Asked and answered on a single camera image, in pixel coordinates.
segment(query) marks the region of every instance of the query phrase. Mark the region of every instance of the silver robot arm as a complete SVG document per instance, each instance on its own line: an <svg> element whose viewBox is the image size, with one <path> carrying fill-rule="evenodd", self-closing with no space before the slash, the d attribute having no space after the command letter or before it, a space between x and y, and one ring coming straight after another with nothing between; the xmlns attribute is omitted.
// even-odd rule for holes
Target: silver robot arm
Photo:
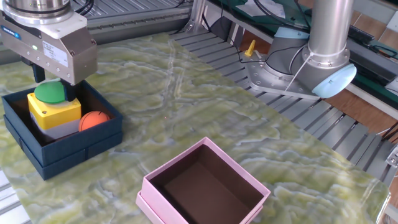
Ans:
<svg viewBox="0 0 398 224"><path fill-rule="evenodd" d="M279 28L264 71L249 74L252 88L307 98L329 98L343 90L356 75L346 48L353 4L315 0L310 34Z"/></svg>
<svg viewBox="0 0 398 224"><path fill-rule="evenodd" d="M36 82L44 69L71 85L97 71L97 44L70 0L0 0L0 10L4 45L33 66Z"/></svg>

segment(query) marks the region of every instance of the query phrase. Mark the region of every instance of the yellow handle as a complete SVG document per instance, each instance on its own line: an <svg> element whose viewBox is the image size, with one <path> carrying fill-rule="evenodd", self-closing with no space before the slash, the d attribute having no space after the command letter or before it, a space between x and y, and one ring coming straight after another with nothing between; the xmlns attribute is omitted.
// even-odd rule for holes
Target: yellow handle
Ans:
<svg viewBox="0 0 398 224"><path fill-rule="evenodd" d="M250 44L249 49L244 53L246 56L251 57L253 55L254 46L256 44L256 40L253 40Z"/></svg>

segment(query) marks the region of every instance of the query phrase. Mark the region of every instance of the open box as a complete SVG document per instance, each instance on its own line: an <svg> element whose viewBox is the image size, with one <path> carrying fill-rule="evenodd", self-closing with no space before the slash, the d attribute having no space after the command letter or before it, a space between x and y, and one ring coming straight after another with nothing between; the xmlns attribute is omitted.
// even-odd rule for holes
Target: open box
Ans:
<svg viewBox="0 0 398 224"><path fill-rule="evenodd" d="M123 116L90 84L75 86L81 112L102 111L111 119L64 138L49 141L35 126L29 113L27 95L34 88L2 97L7 129L44 180L49 179L122 141Z"/></svg>
<svg viewBox="0 0 398 224"><path fill-rule="evenodd" d="M248 224L269 194L204 138L146 175L136 203L155 224Z"/></svg>

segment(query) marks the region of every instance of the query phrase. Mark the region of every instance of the pink box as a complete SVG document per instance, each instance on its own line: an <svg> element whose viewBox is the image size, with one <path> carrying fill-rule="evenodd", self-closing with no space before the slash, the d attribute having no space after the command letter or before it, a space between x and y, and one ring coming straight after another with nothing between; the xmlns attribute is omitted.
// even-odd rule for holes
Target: pink box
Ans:
<svg viewBox="0 0 398 224"><path fill-rule="evenodd" d="M146 175L136 203L154 224L248 224L269 194L204 138Z"/></svg>

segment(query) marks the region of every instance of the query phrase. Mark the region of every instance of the light blue joint cap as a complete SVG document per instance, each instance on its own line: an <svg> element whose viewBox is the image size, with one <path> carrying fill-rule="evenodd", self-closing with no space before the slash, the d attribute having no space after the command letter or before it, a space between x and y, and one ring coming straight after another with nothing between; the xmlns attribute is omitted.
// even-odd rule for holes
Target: light blue joint cap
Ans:
<svg viewBox="0 0 398 224"><path fill-rule="evenodd" d="M304 32L289 29L286 27L280 27L278 28L278 31L276 32L274 37L290 38L290 39L307 39L310 37L310 34L306 34Z"/></svg>
<svg viewBox="0 0 398 224"><path fill-rule="evenodd" d="M312 92L322 98L329 98L344 90L356 75L356 67L349 64L317 85Z"/></svg>

